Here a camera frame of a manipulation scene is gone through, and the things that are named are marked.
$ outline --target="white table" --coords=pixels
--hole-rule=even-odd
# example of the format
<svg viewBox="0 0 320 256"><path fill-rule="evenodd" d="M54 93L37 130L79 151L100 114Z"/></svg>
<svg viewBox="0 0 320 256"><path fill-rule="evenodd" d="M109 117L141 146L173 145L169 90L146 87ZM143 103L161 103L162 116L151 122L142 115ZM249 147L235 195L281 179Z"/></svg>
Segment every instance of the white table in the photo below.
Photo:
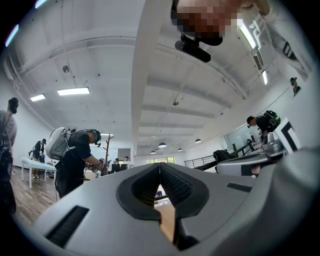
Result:
<svg viewBox="0 0 320 256"><path fill-rule="evenodd" d="M57 169L54 166L51 166L47 163L41 163L41 162L37 162L34 160L31 160L29 158L26 157L22 157L21 158L21 163L22 163L22 172L21 172L21 179L24 180L24 165L27 164L29 165L29 187L30 189L32 189L32 168L36 168L36 169L44 169L44 181L47 181L47 171L53 171L53 182L56 181L56 171Z"/></svg>

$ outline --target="computer monitor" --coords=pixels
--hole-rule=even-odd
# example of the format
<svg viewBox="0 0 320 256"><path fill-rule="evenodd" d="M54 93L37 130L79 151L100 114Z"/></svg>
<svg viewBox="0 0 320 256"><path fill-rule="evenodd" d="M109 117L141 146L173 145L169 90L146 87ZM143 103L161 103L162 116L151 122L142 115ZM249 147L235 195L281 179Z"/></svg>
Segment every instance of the computer monitor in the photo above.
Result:
<svg viewBox="0 0 320 256"><path fill-rule="evenodd" d="M120 172L120 164L112 164L112 172L111 173L117 173Z"/></svg>
<svg viewBox="0 0 320 256"><path fill-rule="evenodd" d="M121 164L120 171L128 169L128 165L126 163Z"/></svg>

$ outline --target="ceiling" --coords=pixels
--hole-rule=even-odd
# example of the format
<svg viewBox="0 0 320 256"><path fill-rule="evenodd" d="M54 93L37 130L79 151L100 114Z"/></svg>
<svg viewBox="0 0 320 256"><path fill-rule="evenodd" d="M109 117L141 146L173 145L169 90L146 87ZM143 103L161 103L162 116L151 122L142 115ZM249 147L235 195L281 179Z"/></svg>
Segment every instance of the ceiling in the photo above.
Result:
<svg viewBox="0 0 320 256"><path fill-rule="evenodd" d="M52 128L113 133L113 147L137 156L161 142L168 147L158 155L184 149L263 80L236 27L221 45L201 45L209 63L177 51L170 7L171 0L48 0L24 18L8 48L15 87ZM90 94L57 93L76 87ZM30 101L39 94L46 99Z"/></svg>

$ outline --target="black railing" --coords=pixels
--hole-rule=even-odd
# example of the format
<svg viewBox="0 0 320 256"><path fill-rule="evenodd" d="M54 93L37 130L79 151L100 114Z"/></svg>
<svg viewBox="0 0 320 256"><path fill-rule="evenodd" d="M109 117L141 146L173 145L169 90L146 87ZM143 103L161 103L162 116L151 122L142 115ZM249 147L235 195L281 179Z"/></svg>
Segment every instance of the black railing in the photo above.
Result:
<svg viewBox="0 0 320 256"><path fill-rule="evenodd" d="M231 156L236 156L239 157L239 153L242 152L241 157L247 155L249 152L253 152L255 151L254 147L252 146L252 141L249 140L250 142L246 145L244 145L243 147L237 149L236 151L230 153ZM198 170L207 170L209 168L212 168L214 166L217 165L216 163L216 159L212 155L203 157L203 158L197 158L197 159L193 159L193 160L188 160L188 161L184 161L184 164L186 167L189 168L193 168L193 169L198 169Z"/></svg>

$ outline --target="gray shirt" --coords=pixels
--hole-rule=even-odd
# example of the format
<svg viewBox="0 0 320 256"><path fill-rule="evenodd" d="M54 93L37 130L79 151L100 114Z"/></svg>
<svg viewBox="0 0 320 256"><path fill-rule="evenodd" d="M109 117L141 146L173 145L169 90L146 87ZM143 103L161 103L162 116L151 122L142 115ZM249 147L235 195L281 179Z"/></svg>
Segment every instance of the gray shirt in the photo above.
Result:
<svg viewBox="0 0 320 256"><path fill-rule="evenodd" d="M12 145L17 135L17 123L8 111L0 110L0 144L2 141L8 141Z"/></svg>

